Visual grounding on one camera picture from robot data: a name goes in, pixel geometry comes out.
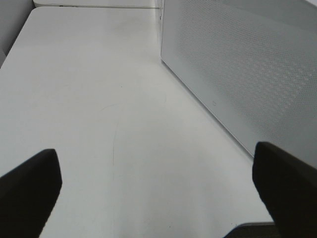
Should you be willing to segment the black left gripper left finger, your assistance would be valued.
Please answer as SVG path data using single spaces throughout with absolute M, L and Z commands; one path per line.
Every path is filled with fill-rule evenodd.
M 38 238 L 62 187 L 57 153 L 45 149 L 0 178 L 0 236 Z

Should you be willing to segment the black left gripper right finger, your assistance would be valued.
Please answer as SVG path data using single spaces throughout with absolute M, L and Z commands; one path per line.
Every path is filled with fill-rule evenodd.
M 315 168 L 269 142 L 258 142 L 252 180 L 281 237 L 317 236 Z

